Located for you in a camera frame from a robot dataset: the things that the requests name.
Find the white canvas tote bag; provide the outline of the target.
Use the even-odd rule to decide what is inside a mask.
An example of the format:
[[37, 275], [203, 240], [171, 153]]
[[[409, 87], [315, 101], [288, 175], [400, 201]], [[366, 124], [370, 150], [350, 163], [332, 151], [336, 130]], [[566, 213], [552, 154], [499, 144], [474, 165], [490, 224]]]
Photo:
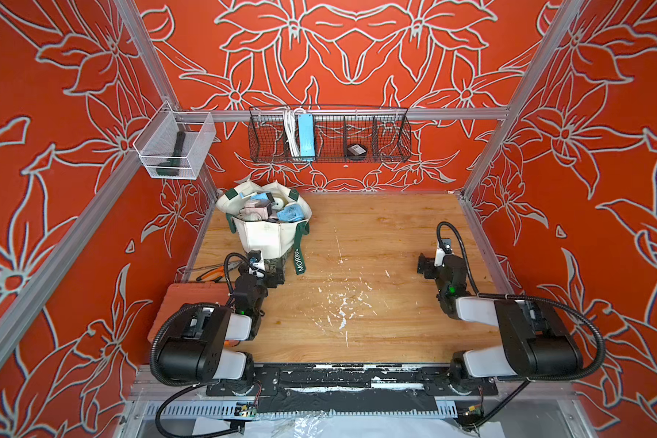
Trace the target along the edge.
[[[271, 206], [274, 199], [282, 199], [285, 206], [301, 205], [306, 218], [296, 223], [282, 223]], [[302, 250], [302, 239], [310, 233], [312, 210], [298, 190], [280, 182], [259, 185], [250, 180], [226, 191], [216, 202], [224, 214], [230, 231], [236, 233], [244, 250], [260, 250], [265, 259], [287, 256], [297, 275], [307, 271]]]

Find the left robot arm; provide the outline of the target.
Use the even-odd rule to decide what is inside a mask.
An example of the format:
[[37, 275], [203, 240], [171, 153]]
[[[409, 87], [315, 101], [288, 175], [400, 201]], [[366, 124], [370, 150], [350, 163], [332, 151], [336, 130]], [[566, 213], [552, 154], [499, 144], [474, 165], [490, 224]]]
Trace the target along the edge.
[[284, 264], [250, 253], [233, 284], [169, 286], [148, 335], [151, 374], [172, 387], [224, 383], [233, 392], [250, 390], [253, 357], [232, 346], [257, 337], [269, 290], [285, 282]]

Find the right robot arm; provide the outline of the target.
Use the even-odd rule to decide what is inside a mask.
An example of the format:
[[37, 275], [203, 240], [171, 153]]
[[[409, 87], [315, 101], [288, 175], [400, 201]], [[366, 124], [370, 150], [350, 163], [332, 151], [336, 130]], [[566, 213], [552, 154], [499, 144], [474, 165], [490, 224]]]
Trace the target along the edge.
[[[453, 355], [446, 379], [455, 392], [467, 394], [478, 383], [497, 378], [519, 379], [524, 384], [576, 381], [602, 368], [607, 356], [605, 339], [581, 312], [543, 297], [481, 292], [458, 229], [443, 221], [436, 226], [435, 237], [434, 256], [420, 255], [417, 271], [434, 281], [441, 311], [450, 319], [493, 327], [501, 339], [498, 346]], [[562, 314], [589, 330], [595, 344], [591, 360], [583, 358]]]

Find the white round pencil sharpener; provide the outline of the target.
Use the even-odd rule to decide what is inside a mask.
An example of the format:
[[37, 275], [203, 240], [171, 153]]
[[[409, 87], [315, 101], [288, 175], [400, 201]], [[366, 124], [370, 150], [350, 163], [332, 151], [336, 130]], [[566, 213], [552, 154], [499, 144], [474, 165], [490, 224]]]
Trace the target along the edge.
[[282, 199], [275, 198], [271, 206], [273, 211], [281, 211], [285, 207], [285, 202]]

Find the red plastic tool case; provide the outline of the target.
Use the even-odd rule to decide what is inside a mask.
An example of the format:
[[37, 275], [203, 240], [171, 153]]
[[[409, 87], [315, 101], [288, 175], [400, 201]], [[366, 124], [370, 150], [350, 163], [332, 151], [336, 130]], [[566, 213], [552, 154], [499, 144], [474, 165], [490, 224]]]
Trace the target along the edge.
[[162, 324], [185, 304], [204, 302], [224, 305], [228, 297], [229, 292], [226, 283], [191, 282], [171, 284], [153, 321], [153, 326], [149, 330], [147, 341], [152, 343]]

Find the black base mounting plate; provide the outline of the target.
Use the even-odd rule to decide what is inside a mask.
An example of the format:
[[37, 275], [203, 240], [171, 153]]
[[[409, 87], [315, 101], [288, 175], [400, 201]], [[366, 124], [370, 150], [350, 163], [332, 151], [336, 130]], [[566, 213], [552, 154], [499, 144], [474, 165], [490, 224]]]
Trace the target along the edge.
[[360, 390], [415, 390], [430, 396], [495, 396], [496, 381], [476, 379], [451, 383], [449, 366], [438, 363], [259, 363], [253, 386], [234, 392], [230, 381], [206, 385], [208, 396], [276, 396], [281, 392], [337, 392]]

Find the light blue box in basket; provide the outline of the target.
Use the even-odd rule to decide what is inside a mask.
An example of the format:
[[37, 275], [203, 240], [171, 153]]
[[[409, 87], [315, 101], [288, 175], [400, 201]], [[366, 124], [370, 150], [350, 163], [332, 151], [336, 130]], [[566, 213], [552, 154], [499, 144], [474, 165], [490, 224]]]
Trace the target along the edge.
[[313, 115], [299, 113], [297, 127], [299, 128], [299, 157], [305, 162], [312, 162], [316, 157]]

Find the small black item in basket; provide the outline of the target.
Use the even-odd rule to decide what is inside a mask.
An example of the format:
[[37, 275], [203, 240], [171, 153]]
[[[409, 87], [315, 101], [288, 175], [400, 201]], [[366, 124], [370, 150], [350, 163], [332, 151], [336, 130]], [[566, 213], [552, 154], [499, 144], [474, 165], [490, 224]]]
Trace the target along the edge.
[[367, 156], [368, 150], [359, 143], [354, 143], [346, 148], [346, 155], [354, 160], [363, 159]]

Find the dark green tool in bin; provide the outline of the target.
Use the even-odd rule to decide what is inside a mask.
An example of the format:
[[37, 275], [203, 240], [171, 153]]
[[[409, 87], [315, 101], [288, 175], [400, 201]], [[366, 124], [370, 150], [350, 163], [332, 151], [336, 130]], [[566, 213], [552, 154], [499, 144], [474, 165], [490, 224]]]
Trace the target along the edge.
[[181, 169], [181, 157], [184, 150], [185, 132], [178, 131], [171, 156], [156, 167], [160, 176], [177, 176]]

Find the clear plastic wall bin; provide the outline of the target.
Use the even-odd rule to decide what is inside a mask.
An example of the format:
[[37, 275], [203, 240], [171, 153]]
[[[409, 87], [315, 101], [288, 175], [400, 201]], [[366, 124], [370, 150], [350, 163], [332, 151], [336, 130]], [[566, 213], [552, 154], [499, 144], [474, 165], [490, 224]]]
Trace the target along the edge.
[[215, 139], [210, 112], [176, 111], [164, 102], [133, 146], [151, 178], [192, 181], [198, 178]]

